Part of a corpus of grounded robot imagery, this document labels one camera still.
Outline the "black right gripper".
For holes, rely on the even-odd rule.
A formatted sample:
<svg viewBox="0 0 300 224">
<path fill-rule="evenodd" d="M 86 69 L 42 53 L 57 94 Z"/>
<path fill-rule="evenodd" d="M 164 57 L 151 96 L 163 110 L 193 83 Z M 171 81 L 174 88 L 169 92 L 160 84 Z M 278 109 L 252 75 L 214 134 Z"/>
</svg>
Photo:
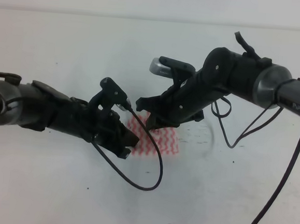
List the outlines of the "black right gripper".
<svg viewBox="0 0 300 224">
<path fill-rule="evenodd" d="M 161 96 L 136 100 L 136 111 L 150 112 L 146 128 L 177 128 L 182 123 L 201 121 L 203 108 L 224 96 L 225 76 L 217 72 L 199 71 L 175 90 L 171 86 Z"/>
</svg>

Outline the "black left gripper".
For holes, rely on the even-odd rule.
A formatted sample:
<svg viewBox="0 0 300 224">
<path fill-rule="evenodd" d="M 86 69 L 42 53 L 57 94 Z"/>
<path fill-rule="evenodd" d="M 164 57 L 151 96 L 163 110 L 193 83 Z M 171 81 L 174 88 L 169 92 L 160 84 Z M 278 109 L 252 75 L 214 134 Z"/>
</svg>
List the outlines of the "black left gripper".
<svg viewBox="0 0 300 224">
<path fill-rule="evenodd" d="M 101 115 L 98 108 L 90 109 L 86 101 L 77 98 L 54 109 L 48 128 L 96 143 L 122 159 L 131 153 L 127 147 L 135 147 L 139 142 L 116 112 L 109 110 L 107 115 Z"/>
</svg>

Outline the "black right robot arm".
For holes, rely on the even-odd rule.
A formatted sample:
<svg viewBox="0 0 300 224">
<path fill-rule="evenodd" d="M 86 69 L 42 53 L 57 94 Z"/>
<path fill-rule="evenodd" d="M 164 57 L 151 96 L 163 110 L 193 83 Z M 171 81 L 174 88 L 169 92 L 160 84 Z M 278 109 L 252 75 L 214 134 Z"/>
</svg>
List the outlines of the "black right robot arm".
<svg viewBox="0 0 300 224">
<path fill-rule="evenodd" d="M 137 111 L 150 114 L 149 129 L 199 122 L 205 107 L 229 94 L 263 109 L 279 106 L 300 116 L 300 80 L 270 58 L 258 56 L 239 32 L 235 38 L 244 49 L 242 54 L 216 48 L 200 70 L 165 56 L 152 61 L 150 71 L 171 78 L 173 85 L 159 96 L 137 100 Z"/>
</svg>

